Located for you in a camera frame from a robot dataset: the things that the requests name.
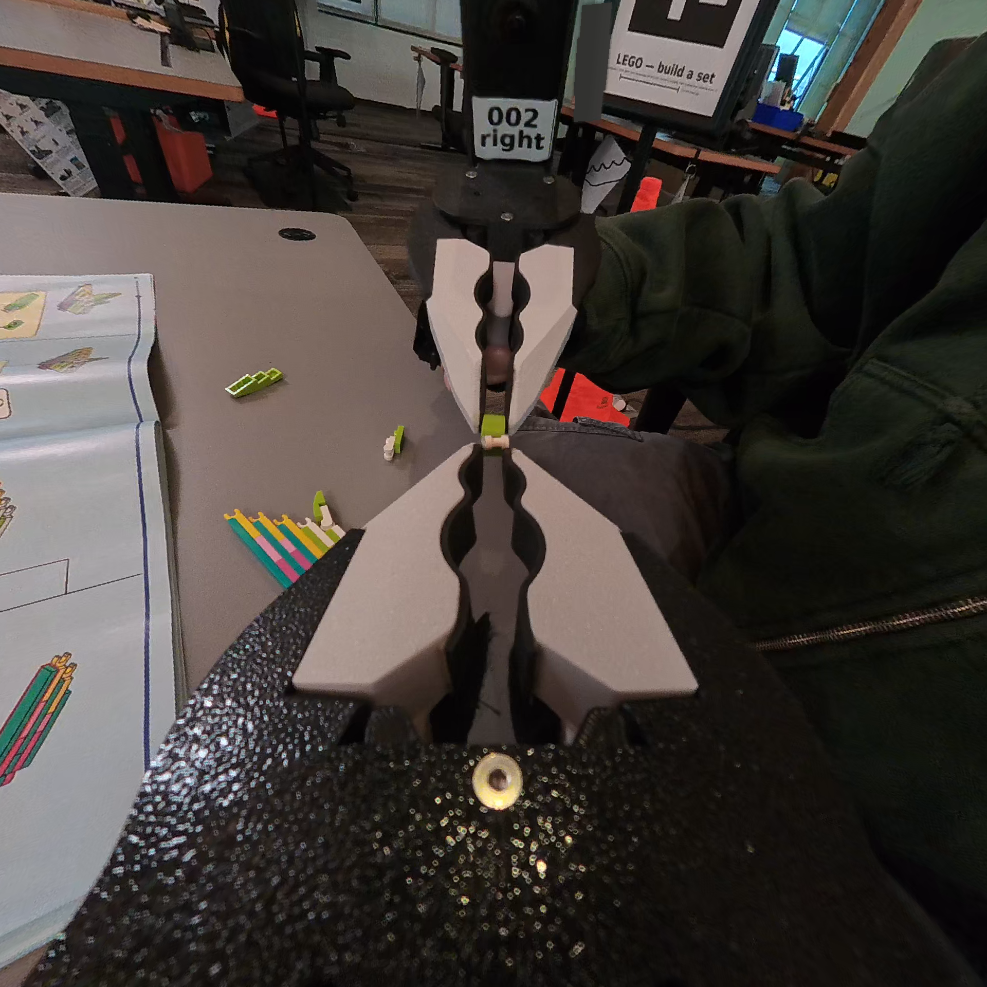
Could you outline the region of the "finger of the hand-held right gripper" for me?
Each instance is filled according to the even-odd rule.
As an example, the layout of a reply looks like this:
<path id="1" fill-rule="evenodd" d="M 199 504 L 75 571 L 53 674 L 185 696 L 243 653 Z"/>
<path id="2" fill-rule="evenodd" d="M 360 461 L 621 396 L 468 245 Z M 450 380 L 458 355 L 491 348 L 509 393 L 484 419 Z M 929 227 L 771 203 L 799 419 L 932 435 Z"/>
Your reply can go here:
<path id="1" fill-rule="evenodd" d="M 436 241 L 432 291 L 426 301 L 429 326 L 453 397 L 475 434 L 483 416 L 483 351 L 477 333 L 485 313 L 477 289 L 489 270 L 485 249 L 459 238 Z"/>
<path id="2" fill-rule="evenodd" d="M 517 272 L 527 296 L 516 316 L 521 335 L 507 401 L 509 434 L 517 432 L 535 406 L 572 332 L 574 249 L 542 245 L 521 255 Z"/>

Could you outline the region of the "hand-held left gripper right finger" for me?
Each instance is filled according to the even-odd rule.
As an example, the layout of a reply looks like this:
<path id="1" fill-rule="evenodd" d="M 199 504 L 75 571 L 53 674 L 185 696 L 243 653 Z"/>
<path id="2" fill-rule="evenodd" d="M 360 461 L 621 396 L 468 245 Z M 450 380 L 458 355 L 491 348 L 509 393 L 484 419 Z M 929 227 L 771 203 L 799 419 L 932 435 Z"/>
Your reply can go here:
<path id="1" fill-rule="evenodd" d="M 518 449 L 503 454 L 503 491 L 526 570 L 508 669 L 516 740 L 570 743 L 596 709 L 693 696 L 624 533 Z"/>

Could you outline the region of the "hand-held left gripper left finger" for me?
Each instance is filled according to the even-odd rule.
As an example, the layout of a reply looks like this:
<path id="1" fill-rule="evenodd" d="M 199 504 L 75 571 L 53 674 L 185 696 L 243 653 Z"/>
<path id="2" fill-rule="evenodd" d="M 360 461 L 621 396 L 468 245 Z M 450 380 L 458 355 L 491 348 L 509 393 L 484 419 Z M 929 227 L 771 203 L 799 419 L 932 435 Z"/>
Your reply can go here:
<path id="1" fill-rule="evenodd" d="M 473 618 L 461 563 L 483 479 L 480 445 L 466 445 L 365 525 L 292 676 L 296 692 L 397 707 L 437 742 L 467 738 L 484 619 Z"/>

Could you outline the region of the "striped lego wing white bricks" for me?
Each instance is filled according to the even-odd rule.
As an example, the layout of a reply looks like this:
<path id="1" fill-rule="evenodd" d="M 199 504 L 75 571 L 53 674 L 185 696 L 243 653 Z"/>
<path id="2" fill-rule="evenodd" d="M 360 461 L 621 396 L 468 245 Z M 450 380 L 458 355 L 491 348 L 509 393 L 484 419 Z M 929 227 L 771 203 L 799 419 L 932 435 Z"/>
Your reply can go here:
<path id="1" fill-rule="evenodd" d="M 325 493 L 318 489 L 308 515 L 298 519 L 283 513 L 273 517 L 240 509 L 223 515 L 228 528 L 267 574 L 285 589 L 308 573 L 346 534 Z"/>

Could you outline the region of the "person's right forearm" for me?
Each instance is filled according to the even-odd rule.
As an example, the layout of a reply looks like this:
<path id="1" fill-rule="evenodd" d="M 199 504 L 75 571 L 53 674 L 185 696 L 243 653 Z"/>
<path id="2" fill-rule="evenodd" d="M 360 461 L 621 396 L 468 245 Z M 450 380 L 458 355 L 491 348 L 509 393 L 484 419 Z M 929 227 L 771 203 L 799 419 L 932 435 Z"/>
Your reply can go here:
<path id="1" fill-rule="evenodd" d="M 614 392 L 679 390 L 745 422 L 844 375 L 862 312 L 870 191 L 690 199 L 600 220 L 601 260 L 561 358 Z"/>

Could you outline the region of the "white paper wavy line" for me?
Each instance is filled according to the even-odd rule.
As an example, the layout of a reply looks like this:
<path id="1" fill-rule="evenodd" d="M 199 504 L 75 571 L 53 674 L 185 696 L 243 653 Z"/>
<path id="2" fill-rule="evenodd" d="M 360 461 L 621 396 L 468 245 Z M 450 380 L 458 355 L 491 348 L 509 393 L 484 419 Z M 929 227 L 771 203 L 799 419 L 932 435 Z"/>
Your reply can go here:
<path id="1" fill-rule="evenodd" d="M 621 180 L 631 159 L 613 134 L 606 135 L 590 159 L 582 186 L 584 199 L 601 201 Z"/>

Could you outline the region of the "person's leg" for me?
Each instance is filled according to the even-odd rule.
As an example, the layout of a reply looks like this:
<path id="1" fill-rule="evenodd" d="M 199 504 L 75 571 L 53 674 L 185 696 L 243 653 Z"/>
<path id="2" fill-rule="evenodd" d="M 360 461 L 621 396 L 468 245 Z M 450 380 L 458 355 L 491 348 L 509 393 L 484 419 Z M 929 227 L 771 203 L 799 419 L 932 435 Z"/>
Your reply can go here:
<path id="1" fill-rule="evenodd" d="M 690 581 L 739 525 L 733 453 L 721 443 L 532 415 L 512 444 Z"/>

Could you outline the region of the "black seat base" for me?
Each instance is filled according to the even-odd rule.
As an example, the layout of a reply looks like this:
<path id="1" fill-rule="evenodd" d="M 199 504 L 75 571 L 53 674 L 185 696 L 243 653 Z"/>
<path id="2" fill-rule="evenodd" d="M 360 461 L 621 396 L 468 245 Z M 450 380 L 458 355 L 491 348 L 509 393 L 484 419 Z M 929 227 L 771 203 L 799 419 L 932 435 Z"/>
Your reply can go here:
<path id="1" fill-rule="evenodd" d="M 686 403 L 686 395 L 676 387 L 661 384 L 647 389 L 635 416 L 635 431 L 669 434 Z"/>

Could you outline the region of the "black white sign board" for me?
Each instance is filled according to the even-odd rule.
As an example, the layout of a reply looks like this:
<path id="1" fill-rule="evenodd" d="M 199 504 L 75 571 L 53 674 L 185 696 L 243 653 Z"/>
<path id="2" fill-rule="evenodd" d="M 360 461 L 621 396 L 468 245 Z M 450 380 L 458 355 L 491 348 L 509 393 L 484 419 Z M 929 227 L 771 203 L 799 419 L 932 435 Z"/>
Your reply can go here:
<path id="1" fill-rule="evenodd" d="M 621 1 L 603 113 L 719 137 L 737 108 L 777 1 Z"/>

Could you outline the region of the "wood edged desk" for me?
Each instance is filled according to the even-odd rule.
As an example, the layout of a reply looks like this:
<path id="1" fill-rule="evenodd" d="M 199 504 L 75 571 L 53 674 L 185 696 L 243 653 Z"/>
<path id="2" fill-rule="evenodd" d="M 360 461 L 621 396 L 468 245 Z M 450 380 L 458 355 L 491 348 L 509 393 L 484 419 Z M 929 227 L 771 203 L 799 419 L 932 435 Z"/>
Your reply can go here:
<path id="1" fill-rule="evenodd" d="M 574 107 L 564 104 L 560 110 L 560 123 L 568 130 L 561 141 L 559 171 L 571 179 L 588 173 L 589 161 L 601 147 L 604 136 L 614 137 L 628 161 L 635 158 L 639 133 L 628 120 L 599 118 L 577 124 Z M 781 168 L 776 162 L 779 159 L 806 165 L 825 174 L 837 174 L 858 153 L 855 146 L 758 123 L 749 124 L 745 136 L 750 137 L 751 145 L 739 150 L 722 150 L 657 134 L 649 159 L 681 172 L 693 166 L 696 175 L 727 171 L 732 180 L 739 180 L 778 175 Z"/>

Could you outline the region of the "orange bag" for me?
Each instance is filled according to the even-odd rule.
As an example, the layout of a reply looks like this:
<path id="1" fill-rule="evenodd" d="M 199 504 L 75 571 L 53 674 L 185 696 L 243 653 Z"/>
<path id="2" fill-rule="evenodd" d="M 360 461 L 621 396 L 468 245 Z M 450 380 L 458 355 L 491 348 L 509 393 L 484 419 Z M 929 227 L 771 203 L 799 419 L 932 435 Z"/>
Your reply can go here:
<path id="1" fill-rule="evenodd" d="M 178 200 L 191 199 L 213 179 L 204 137 L 184 130 L 179 119 L 156 108 L 151 112 L 152 148 Z"/>

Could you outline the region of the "light blue instruction booklet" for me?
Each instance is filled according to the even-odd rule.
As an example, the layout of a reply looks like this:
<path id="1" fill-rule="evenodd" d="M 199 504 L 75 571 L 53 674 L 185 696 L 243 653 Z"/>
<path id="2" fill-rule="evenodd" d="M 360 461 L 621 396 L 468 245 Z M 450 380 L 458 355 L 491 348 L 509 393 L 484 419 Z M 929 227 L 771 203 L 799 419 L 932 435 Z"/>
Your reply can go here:
<path id="1" fill-rule="evenodd" d="M 151 275 L 4 276 L 1 960 L 62 930 L 177 708 Z"/>

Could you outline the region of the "black tabletop device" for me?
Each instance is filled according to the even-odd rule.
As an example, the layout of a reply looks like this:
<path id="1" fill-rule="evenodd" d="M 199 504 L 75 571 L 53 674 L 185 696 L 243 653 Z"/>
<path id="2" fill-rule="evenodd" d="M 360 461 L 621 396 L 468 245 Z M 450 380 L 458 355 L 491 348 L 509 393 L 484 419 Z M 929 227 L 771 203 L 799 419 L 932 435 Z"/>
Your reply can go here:
<path id="1" fill-rule="evenodd" d="M 179 1 L 132 2 L 126 13 L 135 27 L 157 31 L 172 45 L 190 51 L 217 50 L 217 25 L 199 6 Z"/>

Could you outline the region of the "grey office table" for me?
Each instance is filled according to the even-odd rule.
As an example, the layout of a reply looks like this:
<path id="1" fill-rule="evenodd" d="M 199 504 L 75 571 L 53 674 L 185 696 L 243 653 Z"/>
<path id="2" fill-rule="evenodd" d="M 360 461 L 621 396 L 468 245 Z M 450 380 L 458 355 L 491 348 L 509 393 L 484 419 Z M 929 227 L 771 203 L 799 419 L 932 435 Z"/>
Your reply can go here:
<path id="1" fill-rule="evenodd" d="M 105 198 L 180 200 L 155 126 L 197 101 L 245 101 L 222 54 L 162 44 L 125 10 L 93 2 L 1 3 L 2 89 L 63 103 Z"/>

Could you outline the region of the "printed leaflet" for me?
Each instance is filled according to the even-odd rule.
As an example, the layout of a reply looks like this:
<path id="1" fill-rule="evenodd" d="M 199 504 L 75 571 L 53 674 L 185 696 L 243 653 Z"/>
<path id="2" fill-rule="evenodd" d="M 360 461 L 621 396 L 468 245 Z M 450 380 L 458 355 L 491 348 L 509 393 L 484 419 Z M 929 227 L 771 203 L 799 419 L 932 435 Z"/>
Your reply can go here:
<path id="1" fill-rule="evenodd" d="M 1 124 L 61 191 L 75 197 L 98 191 L 66 105 L 2 90 Z"/>

